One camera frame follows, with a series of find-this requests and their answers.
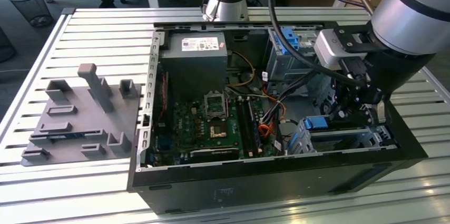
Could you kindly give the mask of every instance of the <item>trash can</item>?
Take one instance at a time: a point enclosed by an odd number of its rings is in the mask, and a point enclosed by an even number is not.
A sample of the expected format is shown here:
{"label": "trash can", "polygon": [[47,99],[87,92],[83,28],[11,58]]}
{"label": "trash can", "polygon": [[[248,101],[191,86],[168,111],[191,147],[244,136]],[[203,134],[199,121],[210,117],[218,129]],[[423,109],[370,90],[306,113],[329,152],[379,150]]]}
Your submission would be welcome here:
{"label": "trash can", "polygon": [[16,49],[11,44],[7,34],[0,28],[0,62],[8,60],[16,54]]}
{"label": "trash can", "polygon": [[33,27],[43,27],[54,22],[44,0],[9,0],[20,14]]}

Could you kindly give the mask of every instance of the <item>motherboard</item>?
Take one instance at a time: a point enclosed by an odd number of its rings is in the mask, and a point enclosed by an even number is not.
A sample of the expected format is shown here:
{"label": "motherboard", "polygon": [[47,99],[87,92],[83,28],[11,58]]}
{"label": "motherboard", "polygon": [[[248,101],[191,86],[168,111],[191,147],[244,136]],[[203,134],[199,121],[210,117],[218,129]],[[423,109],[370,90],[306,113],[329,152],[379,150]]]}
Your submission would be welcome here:
{"label": "motherboard", "polygon": [[176,102],[171,134],[156,138],[159,165],[272,155],[272,145],[263,144],[259,138],[262,116],[260,98],[230,98],[210,92],[202,100]]}

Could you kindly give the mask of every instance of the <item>aluminum profile table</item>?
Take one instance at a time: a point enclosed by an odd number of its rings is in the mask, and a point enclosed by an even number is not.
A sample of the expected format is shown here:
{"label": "aluminum profile table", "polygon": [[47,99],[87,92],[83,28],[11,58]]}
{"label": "aluminum profile table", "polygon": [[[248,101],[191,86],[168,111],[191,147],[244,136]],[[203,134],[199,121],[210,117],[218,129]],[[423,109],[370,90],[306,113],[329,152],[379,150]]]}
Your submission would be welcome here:
{"label": "aluminum profile table", "polygon": [[[362,24],[359,9],[281,8],[282,21],[330,20]],[[267,10],[250,10],[252,21]],[[158,216],[136,193],[126,192],[130,159],[20,165],[20,154],[48,99],[51,79],[86,85],[80,63],[96,63],[110,84],[146,82],[152,23],[202,21],[195,8],[78,9],[62,15],[0,124],[0,222],[71,223],[441,223],[450,221],[450,96],[422,69],[395,91],[393,103],[430,158],[357,193],[333,197]]]}

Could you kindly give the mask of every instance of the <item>white label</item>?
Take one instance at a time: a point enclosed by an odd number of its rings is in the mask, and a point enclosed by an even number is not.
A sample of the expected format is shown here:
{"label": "white label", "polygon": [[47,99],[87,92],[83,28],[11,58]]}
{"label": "white label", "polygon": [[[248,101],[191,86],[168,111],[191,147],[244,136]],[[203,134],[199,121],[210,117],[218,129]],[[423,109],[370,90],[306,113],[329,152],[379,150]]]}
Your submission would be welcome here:
{"label": "white label", "polygon": [[216,37],[184,38],[182,40],[182,51],[208,51],[219,50]]}
{"label": "white label", "polygon": [[268,81],[268,73],[267,73],[266,71],[262,72],[262,80],[263,80],[264,82]]}
{"label": "white label", "polygon": [[274,142],[274,146],[279,151],[282,150],[282,144],[278,141]]}

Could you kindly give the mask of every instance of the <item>black robot arm segment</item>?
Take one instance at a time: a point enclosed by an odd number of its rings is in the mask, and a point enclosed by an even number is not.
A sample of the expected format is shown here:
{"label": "black robot arm segment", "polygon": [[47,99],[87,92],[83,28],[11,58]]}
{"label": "black robot arm segment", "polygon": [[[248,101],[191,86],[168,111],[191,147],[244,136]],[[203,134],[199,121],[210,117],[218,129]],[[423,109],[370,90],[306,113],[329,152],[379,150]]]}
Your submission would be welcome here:
{"label": "black robot arm segment", "polygon": [[314,47],[322,65],[367,82],[363,87],[333,84],[331,115],[366,125],[389,121],[391,93],[449,47],[447,0],[382,0],[366,25],[322,30]]}

